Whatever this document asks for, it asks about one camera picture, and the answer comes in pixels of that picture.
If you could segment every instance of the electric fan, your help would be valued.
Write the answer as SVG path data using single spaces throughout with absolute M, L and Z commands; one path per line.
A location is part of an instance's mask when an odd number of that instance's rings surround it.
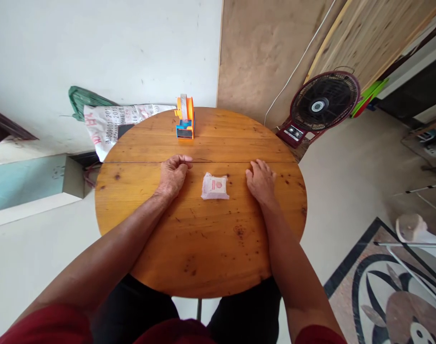
M 296 93 L 290 117 L 277 136 L 293 148 L 301 144 L 306 135 L 312 142 L 326 129 L 344 120 L 359 97 L 360 86 L 353 74 L 343 71 L 320 74 Z

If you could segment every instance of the dark stain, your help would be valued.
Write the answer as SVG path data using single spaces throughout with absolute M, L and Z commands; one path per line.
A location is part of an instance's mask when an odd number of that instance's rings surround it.
M 235 226 L 234 232 L 235 234 L 237 234 L 240 240 L 243 240 L 243 235 L 245 234 L 245 228 L 243 228 L 241 225 Z

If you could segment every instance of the white cable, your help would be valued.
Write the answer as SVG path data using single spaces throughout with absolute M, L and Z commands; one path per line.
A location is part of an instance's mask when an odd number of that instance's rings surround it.
M 334 3 L 336 2 L 336 0 L 334 0 L 331 4 L 331 6 L 329 7 L 329 10 L 326 12 L 326 15 L 323 18 L 323 21 L 321 22 L 321 24 L 319 25 L 317 31 L 315 32 L 315 34 L 313 35 L 310 43 L 307 45 L 307 48 L 305 49 L 304 53 L 302 54 L 302 57 L 299 60 L 298 65 L 296 66 L 296 68 L 294 68 L 293 72 L 291 73 L 291 76 L 289 77 L 288 81 L 286 81 L 285 86 L 281 89 L 280 93 L 278 94 L 278 96 L 275 97 L 274 101 L 272 102 L 272 105 L 269 107 L 269 110 L 267 110 L 266 112 L 266 116 L 264 117 L 264 126 L 266 125 L 266 118 L 267 115 L 270 111 L 270 109 L 272 108 L 272 106 L 275 104 L 276 100 L 278 99 L 278 97 L 282 94 L 282 92 L 285 90 L 286 86 L 288 86 L 289 82 L 291 81 L 291 78 L 293 77 L 294 73 L 296 72 L 297 68 L 299 67 L 300 63 L 302 62 L 302 59 L 304 58 L 307 50 L 310 48 L 310 45 L 312 44 L 313 40 L 315 39 L 315 37 L 317 36 L 318 31 L 321 29 L 321 27 L 323 26 L 324 21 L 326 20 L 326 18 L 329 15 L 329 12 L 331 12 L 332 7 L 334 6 Z

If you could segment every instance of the hand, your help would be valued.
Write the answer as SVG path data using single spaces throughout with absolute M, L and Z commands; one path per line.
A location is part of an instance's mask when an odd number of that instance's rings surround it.
M 160 166 L 160 182 L 154 194 L 175 198 L 180 193 L 192 158 L 187 155 L 173 155 Z
M 265 161 L 256 159 L 250 162 L 253 172 L 246 170 L 246 184 L 253 197 L 260 203 L 270 205 L 276 203 L 275 198 L 275 179 L 276 173 L 273 172 Z

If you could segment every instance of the green object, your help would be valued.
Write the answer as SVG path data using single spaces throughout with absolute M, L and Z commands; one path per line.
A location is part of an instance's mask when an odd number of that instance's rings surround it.
M 374 99 L 380 93 L 380 91 L 383 89 L 387 82 L 388 78 L 382 81 L 376 81 L 367 90 L 361 93 L 362 100 L 358 104 L 356 104 L 353 112 L 351 113 L 351 117 L 355 117 L 358 110 L 367 102 L 369 98 L 371 100 Z
M 73 117 L 80 122 L 84 122 L 84 105 L 89 106 L 119 106 L 109 99 L 99 96 L 97 93 L 88 91 L 78 86 L 71 86 L 68 90 L 71 106 L 73 107 Z

